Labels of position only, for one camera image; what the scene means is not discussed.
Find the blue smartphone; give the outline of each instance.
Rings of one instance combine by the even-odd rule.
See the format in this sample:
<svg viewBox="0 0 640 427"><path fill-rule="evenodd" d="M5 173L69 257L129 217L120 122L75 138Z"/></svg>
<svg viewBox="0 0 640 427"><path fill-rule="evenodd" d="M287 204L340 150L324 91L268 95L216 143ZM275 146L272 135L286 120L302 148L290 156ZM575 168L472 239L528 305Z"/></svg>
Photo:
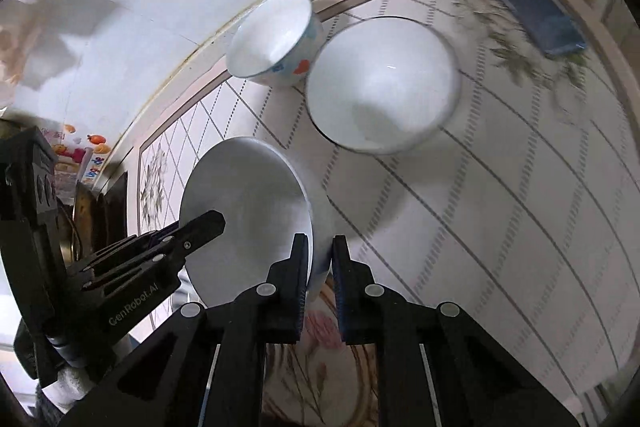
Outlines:
<svg viewBox="0 0 640 427"><path fill-rule="evenodd" d="M587 47L571 17L554 0L501 0L520 21L534 44L549 57L581 52Z"/></svg>

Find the silver rivet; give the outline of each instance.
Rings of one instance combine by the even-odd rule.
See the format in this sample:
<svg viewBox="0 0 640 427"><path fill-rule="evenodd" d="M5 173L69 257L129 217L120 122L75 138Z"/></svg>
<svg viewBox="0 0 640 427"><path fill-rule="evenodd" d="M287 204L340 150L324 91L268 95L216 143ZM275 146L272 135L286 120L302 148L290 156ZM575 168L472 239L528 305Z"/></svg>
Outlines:
<svg viewBox="0 0 640 427"><path fill-rule="evenodd" d="M187 317L190 319L191 317L195 317L200 313L200 306L198 306L195 302L189 302L185 304L182 308L180 308L180 314L183 317Z"/></svg>
<svg viewBox="0 0 640 427"><path fill-rule="evenodd" d="M255 289L255 291L262 297L268 297L269 295L273 295L274 293L276 293L276 286L274 286L270 282L263 282Z"/></svg>
<svg viewBox="0 0 640 427"><path fill-rule="evenodd" d="M453 302L445 302L440 306L440 313L446 317L457 317L460 314L460 308Z"/></svg>
<svg viewBox="0 0 640 427"><path fill-rule="evenodd" d="M364 293L369 297L380 297L385 292L385 289L380 284L369 284L364 288Z"/></svg>

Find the pink flower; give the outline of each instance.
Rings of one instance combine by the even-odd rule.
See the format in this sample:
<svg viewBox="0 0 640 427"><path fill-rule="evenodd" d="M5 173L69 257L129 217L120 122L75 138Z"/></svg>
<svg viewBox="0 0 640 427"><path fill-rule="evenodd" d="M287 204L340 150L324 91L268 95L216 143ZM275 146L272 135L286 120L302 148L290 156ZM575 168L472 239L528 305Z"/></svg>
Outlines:
<svg viewBox="0 0 640 427"><path fill-rule="evenodd" d="M305 315L305 330L324 349L340 349L344 346L335 322L321 311L309 311Z"/></svg>

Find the bowl with floral pattern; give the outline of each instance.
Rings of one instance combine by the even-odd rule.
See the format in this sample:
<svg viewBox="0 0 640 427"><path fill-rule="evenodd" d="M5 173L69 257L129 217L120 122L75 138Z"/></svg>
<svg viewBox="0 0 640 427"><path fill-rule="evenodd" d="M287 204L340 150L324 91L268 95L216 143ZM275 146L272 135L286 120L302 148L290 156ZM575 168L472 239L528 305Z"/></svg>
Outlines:
<svg viewBox="0 0 640 427"><path fill-rule="evenodd" d="M242 22L226 52L237 78L289 87L306 77L324 43L310 0L267 0Z"/></svg>

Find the white bowl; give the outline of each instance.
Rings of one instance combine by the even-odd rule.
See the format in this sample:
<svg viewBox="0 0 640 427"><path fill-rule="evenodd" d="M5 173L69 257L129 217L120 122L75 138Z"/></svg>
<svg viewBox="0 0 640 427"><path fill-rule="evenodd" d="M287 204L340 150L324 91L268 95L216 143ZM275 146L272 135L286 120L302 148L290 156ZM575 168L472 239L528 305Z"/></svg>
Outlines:
<svg viewBox="0 0 640 427"><path fill-rule="evenodd" d="M289 258L296 233L309 240L307 298L319 294L331 261L333 221L326 195L305 169L255 138L224 140L189 176L180 225L211 209L225 216L225 232L186 261L207 306L264 282L271 264Z"/></svg>
<svg viewBox="0 0 640 427"><path fill-rule="evenodd" d="M242 22L226 52L226 68L238 78L270 87L302 80L324 43L310 0L267 0Z"/></svg>
<svg viewBox="0 0 640 427"><path fill-rule="evenodd" d="M423 142L455 108L460 74L427 26L379 17L339 32L306 80L311 120L355 152L396 154Z"/></svg>

